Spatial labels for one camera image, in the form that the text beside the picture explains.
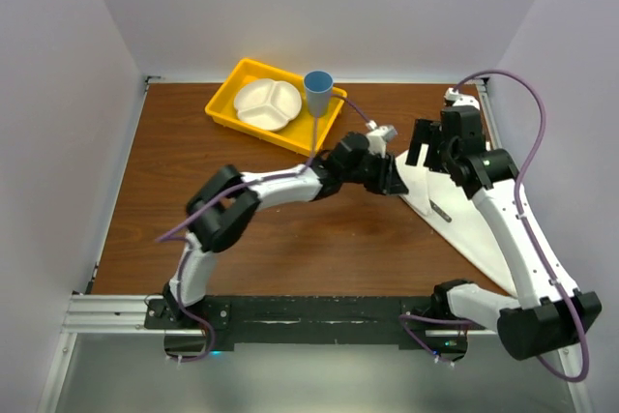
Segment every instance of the wooden table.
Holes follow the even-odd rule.
[[[408,148],[416,118],[438,119],[445,85],[341,84],[379,124],[393,124],[390,150]],[[204,114],[218,84],[154,84],[142,111],[93,292],[159,292],[182,244],[154,239],[184,218],[189,198],[222,165],[283,169],[303,157],[216,125]],[[364,132],[346,108],[325,148]],[[467,278],[500,289],[397,197],[344,186],[338,195],[258,213],[225,252],[209,286],[216,294],[428,295],[435,284]]]

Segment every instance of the cup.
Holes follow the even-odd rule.
[[[327,113],[329,100],[333,90],[333,78],[321,71],[311,72],[303,78],[308,111],[313,117],[321,117]]]

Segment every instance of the white mat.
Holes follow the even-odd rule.
[[[468,261],[499,287],[516,296],[510,270],[484,217],[449,175],[432,173],[423,167],[426,150],[427,146],[423,145],[418,166],[406,164],[408,151],[396,158],[399,176],[409,189],[409,193],[402,198]],[[438,205],[452,221],[445,221],[432,210],[430,201]]]

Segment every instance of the yellow tray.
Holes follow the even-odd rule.
[[[234,97],[247,84],[257,79],[269,77],[276,81],[288,81],[303,96],[303,107],[299,116],[288,123],[285,128],[276,133],[261,130],[255,126],[248,125],[236,117],[234,108]],[[343,89],[333,88],[333,93],[347,97],[348,94]],[[316,151],[322,149],[322,144],[329,130],[333,126],[336,118],[341,113],[344,102],[341,99],[331,99],[327,113],[318,120],[318,141]],[[215,93],[204,108],[206,114],[211,116],[216,123],[227,126],[233,130],[240,131],[268,140],[280,147],[292,150],[303,155],[311,153],[311,137],[313,130],[313,117],[307,109],[305,95],[303,91],[303,77],[299,74],[285,72],[269,65],[265,65],[250,58],[242,59],[234,68],[220,89]]]

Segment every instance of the white wall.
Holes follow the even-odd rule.
[[[536,216],[582,290],[603,313],[590,331],[588,387],[597,411],[619,401],[619,11],[617,0],[536,0],[500,67],[533,82],[548,127],[526,183]],[[502,142],[521,162],[538,114],[519,89],[491,86]]]
[[[220,80],[239,58],[340,79],[455,80],[496,64],[533,0],[105,0],[145,74]]]
[[[0,410],[32,412],[140,79],[103,0],[0,0],[0,56]]]

